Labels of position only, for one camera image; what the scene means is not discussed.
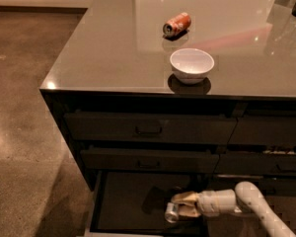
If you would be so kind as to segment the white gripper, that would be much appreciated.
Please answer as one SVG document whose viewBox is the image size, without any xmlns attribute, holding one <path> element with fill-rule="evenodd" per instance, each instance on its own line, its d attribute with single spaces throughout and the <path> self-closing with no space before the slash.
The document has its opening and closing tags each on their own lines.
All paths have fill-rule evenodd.
<svg viewBox="0 0 296 237">
<path fill-rule="evenodd" d="M 179 206 L 179 216 L 197 218 L 200 215 L 208 217 L 219 216 L 220 214 L 238 214 L 240 210 L 236 194 L 233 190 L 203 191 L 201 193 L 185 192 L 176 194 L 171 198 Z"/>
</svg>

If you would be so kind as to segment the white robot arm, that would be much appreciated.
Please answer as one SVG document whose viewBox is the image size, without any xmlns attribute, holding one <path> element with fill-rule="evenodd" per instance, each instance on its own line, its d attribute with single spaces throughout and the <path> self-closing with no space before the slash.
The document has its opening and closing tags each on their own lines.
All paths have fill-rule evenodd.
<svg viewBox="0 0 296 237">
<path fill-rule="evenodd" d="M 232 190 L 176 194 L 167 203 L 165 219 L 176 223 L 181 216 L 214 217 L 220 214 L 254 214 L 270 237 L 296 237 L 251 182 L 240 182 Z"/>
</svg>

